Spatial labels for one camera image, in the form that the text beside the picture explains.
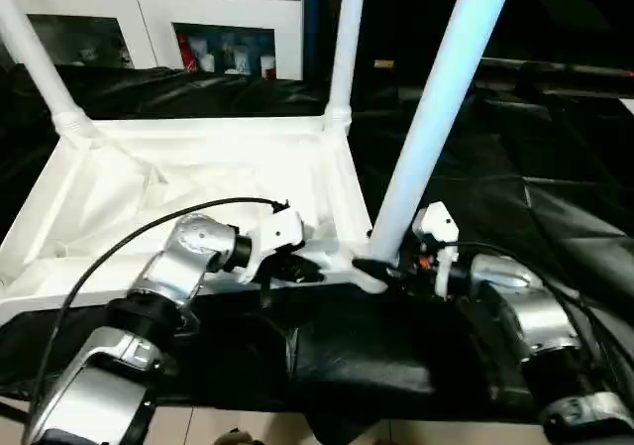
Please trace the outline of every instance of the white cabinet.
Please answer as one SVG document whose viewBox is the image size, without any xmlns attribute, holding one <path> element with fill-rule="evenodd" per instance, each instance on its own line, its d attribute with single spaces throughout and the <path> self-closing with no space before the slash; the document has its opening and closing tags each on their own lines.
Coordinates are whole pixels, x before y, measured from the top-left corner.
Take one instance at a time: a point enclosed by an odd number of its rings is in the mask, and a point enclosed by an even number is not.
<svg viewBox="0 0 634 445">
<path fill-rule="evenodd" d="M 134 68 L 157 66 L 137 0 L 16 1 L 56 63 L 122 66 L 127 51 Z"/>
<path fill-rule="evenodd" d="M 189 52 L 220 73 L 302 78 L 304 0 L 18 2 L 55 63 L 184 68 Z"/>
<path fill-rule="evenodd" d="M 216 65 L 223 45 L 230 44 L 236 34 L 239 39 L 236 44 L 244 44 L 252 33 L 255 48 L 245 47 L 244 52 L 256 51 L 257 55 L 248 56 L 251 60 L 247 71 L 261 71 L 260 58 L 269 55 L 275 56 L 278 78 L 302 77 L 301 1 L 139 0 L 139 3 L 159 65 L 183 68 L 176 32 L 215 38 L 220 49 L 215 53 Z"/>
</svg>

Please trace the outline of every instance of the white metal frame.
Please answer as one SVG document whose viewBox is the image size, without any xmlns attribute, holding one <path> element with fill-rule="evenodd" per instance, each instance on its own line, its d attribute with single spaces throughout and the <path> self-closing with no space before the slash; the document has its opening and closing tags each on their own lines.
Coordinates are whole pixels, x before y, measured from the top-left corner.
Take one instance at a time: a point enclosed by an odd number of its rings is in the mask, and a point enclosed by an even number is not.
<svg viewBox="0 0 634 445">
<path fill-rule="evenodd" d="M 301 0 L 139 0 L 158 64 L 184 68 L 172 23 L 271 29 L 277 77 L 302 78 Z"/>
<path fill-rule="evenodd" d="M 302 217 L 301 204 L 305 203 L 306 196 L 300 191 L 304 189 L 305 193 L 308 189 L 312 194 L 317 193 L 314 202 L 317 198 L 327 199 L 326 210 L 312 209 L 317 212 L 315 218 L 321 238 L 357 242 L 362 244 L 360 251 L 370 249 L 373 257 L 395 259 L 503 3 L 504 0 L 458 0 L 368 242 L 364 229 L 370 226 L 370 221 L 346 140 L 351 123 L 350 91 L 363 0 L 342 1 L 331 99 L 324 116 L 146 122 L 92 122 L 86 118 L 72 101 L 28 19 L 13 0 L 0 0 L 0 35 L 23 55 L 29 73 L 51 108 L 53 122 L 61 137 L 0 247 L 0 273 L 3 263 L 6 269 L 18 271 L 18 277 L 11 285 L 2 289 L 0 284 L 0 324 L 21 311 L 59 306 L 73 279 L 77 279 L 89 265 L 90 259 L 85 258 L 53 257 L 45 260 L 44 265 L 34 259 L 43 248 L 46 237 L 53 235 L 54 238 L 55 233 L 64 229 L 76 229 L 79 221 L 86 223 L 85 218 L 73 216 L 72 212 L 72 209 L 78 209 L 81 213 L 82 202 L 97 204 L 100 215 L 107 219 L 112 217 L 115 205 L 111 203 L 113 199 L 107 189 L 97 196 L 85 194 L 94 190 L 91 170 L 104 170 L 104 165 L 95 160 L 95 152 L 111 160 L 105 164 L 105 170 L 113 171 L 106 172 L 110 182 L 117 184 L 130 180 L 118 171 L 130 165 L 132 173 L 154 169 L 154 184 L 160 184 L 161 178 L 165 184 L 166 179 L 178 177 L 178 174 L 161 173 L 161 162 L 177 159 L 179 166 L 190 163 L 196 166 L 197 160 L 208 157 L 220 157 L 220 161 L 226 162 L 242 157 L 248 163 L 252 158 L 262 158 L 261 150 L 268 144 L 268 159 L 253 167 L 259 169 L 266 168 L 267 163 L 285 163 L 284 156 L 291 156 L 304 144 L 312 143 L 309 150 L 295 156 L 295 166 L 293 163 L 283 165 L 284 172 L 293 173 L 302 166 L 304 170 L 313 169 L 320 173 L 310 177 L 319 185 L 304 186 L 295 182 L 295 206 Z M 307 158 L 312 159 L 312 164 L 303 165 Z M 230 174 L 228 181 L 229 188 L 233 187 L 234 179 Z M 275 191 L 289 188 L 279 183 L 271 183 L 268 187 Z M 59 219 L 57 214 L 67 214 L 68 210 L 71 216 Z M 111 225 L 108 222 L 101 224 L 106 230 Z M 93 232 L 88 230 L 88 234 L 87 238 L 81 239 L 84 247 L 94 240 Z M 162 245 L 157 239 L 146 239 L 146 242 L 153 242 L 158 248 Z M 85 285 L 76 304 L 96 304 L 123 294 L 146 259 L 139 260 L 134 255 L 115 256 Z"/>
<path fill-rule="evenodd" d="M 137 0 L 16 0 L 27 14 L 108 17 L 117 20 L 135 68 L 157 66 Z M 12 54 L 22 61 L 20 53 Z"/>
</svg>

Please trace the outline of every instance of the white tray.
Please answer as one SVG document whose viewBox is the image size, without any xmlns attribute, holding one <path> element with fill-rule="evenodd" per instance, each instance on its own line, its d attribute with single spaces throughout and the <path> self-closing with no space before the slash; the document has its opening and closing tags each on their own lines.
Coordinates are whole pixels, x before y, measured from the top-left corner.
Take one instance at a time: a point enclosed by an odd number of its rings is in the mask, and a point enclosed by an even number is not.
<svg viewBox="0 0 634 445">
<path fill-rule="evenodd" d="M 370 219 L 344 130 L 323 117 L 95 122 L 104 137 L 58 142 L 0 246 L 0 325 L 59 307 L 95 258 L 173 210 L 224 197 L 286 199 L 308 238 L 367 241 Z M 255 204 L 207 209 L 248 230 Z M 75 305 L 125 293 L 172 223 L 131 242 L 86 283 Z"/>
</svg>

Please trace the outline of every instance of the black cloth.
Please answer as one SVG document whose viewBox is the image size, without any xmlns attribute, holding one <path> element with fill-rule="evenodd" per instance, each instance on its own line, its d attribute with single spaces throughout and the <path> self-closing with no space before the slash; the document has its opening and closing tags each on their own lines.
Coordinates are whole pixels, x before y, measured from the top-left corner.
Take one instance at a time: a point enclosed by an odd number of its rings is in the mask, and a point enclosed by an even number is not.
<svg viewBox="0 0 634 445">
<path fill-rule="evenodd" d="M 164 69 L 65 67 L 61 74 L 94 119 L 314 115 L 328 94 L 327 85 Z M 56 135 L 22 68 L 0 90 L 4 235 Z M 415 106 L 400 101 L 396 87 L 367 87 L 356 98 L 349 142 L 372 218 Z M 510 248 L 625 313 L 619 325 L 630 331 L 633 130 L 617 100 L 475 89 L 422 203 L 443 200 L 462 239 Z M 535 420 L 500 332 L 477 303 L 424 303 L 337 285 L 274 291 L 266 310 L 253 292 L 200 297 L 194 311 L 201 333 L 176 344 L 179 374 L 164 384 L 162 403 L 299 410 L 324 443 L 347 443 L 383 417 Z M 28 396 L 53 315 L 26 313 L 0 328 L 0 394 Z M 52 371 L 103 321 L 102 307 L 72 310 Z M 335 417 L 346 426 L 334 427 Z"/>
</svg>

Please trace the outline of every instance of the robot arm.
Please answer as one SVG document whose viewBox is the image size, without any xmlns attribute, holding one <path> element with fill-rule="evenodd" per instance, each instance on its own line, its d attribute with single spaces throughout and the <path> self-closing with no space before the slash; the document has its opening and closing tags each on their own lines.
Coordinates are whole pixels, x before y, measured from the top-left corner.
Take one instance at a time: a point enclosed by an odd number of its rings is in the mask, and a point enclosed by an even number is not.
<svg viewBox="0 0 634 445">
<path fill-rule="evenodd" d="M 630 412 L 590 366 L 567 312 L 533 272 L 513 260 L 480 254 L 472 260 L 470 277 L 472 295 L 506 333 L 550 441 L 577 443 L 634 432 Z"/>
<path fill-rule="evenodd" d="M 143 443 L 170 342 L 183 329 L 196 329 L 190 303 L 203 277 L 224 269 L 248 282 L 276 249 L 302 240 L 292 209 L 245 236 L 206 215 L 181 217 L 126 297 L 108 304 L 108 325 L 90 335 L 54 383 L 28 425 L 24 445 Z"/>
</svg>

